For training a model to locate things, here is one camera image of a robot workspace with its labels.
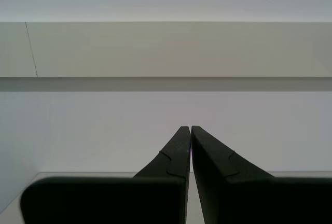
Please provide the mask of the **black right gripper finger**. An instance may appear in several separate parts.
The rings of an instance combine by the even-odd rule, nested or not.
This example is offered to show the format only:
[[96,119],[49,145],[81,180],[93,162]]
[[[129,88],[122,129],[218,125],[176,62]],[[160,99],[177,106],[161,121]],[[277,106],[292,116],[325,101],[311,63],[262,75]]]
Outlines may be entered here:
[[205,223],[331,223],[331,179],[275,177],[199,126],[192,161]]
[[133,177],[48,177],[20,198],[25,223],[185,223],[191,133],[180,127]]

